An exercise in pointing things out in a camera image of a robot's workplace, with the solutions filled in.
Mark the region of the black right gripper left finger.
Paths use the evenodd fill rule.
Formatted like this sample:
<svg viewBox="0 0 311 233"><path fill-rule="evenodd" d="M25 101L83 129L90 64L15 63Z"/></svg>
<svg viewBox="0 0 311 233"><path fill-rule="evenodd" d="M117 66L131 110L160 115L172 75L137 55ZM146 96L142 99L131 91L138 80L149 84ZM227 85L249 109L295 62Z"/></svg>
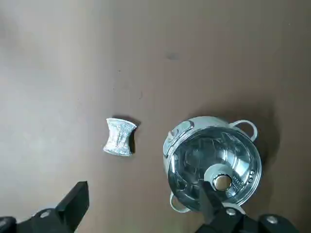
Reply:
<svg viewBox="0 0 311 233"><path fill-rule="evenodd" d="M73 233L88 208L88 183L78 182L56 207L43 209L28 220L17 222L12 216L2 216L0 231L2 233Z"/></svg>

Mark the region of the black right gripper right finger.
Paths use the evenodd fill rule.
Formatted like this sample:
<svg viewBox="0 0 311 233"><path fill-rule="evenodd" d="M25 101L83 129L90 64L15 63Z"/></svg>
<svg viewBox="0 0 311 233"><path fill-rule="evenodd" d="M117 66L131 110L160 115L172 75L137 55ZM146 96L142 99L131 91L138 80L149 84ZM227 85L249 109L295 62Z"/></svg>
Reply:
<svg viewBox="0 0 311 233"><path fill-rule="evenodd" d="M297 233L299 230L286 218L274 214L250 218L237 205L224 206L210 182L200 185L199 203L204 224L198 233Z"/></svg>

